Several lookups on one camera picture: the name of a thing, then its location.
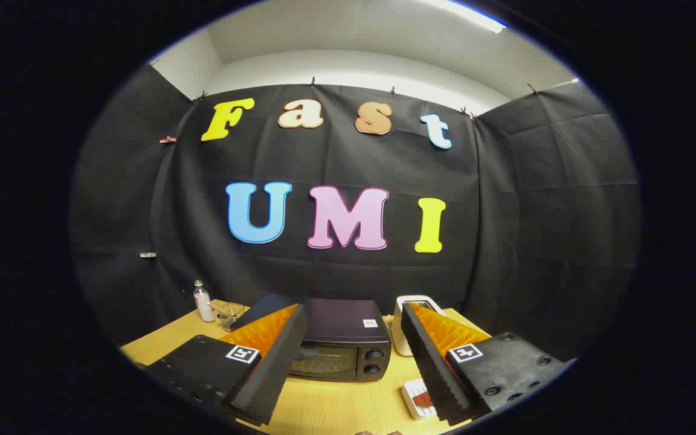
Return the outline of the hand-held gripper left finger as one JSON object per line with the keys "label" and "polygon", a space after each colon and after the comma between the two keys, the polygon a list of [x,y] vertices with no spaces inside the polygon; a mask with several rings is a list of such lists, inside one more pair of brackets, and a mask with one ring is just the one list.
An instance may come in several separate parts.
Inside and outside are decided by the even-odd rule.
{"label": "hand-held gripper left finger", "polygon": [[160,387],[221,418],[268,424],[306,333],[306,308],[292,304],[223,338],[196,334],[143,366]]}

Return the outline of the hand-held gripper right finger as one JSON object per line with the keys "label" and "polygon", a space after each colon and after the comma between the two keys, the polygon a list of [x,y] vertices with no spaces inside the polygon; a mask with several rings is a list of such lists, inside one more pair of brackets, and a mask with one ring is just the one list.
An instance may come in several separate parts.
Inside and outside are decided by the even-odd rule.
{"label": "hand-held gripper right finger", "polygon": [[520,334],[489,337],[420,304],[402,305],[401,330],[437,417],[451,426],[511,407],[572,365]]}

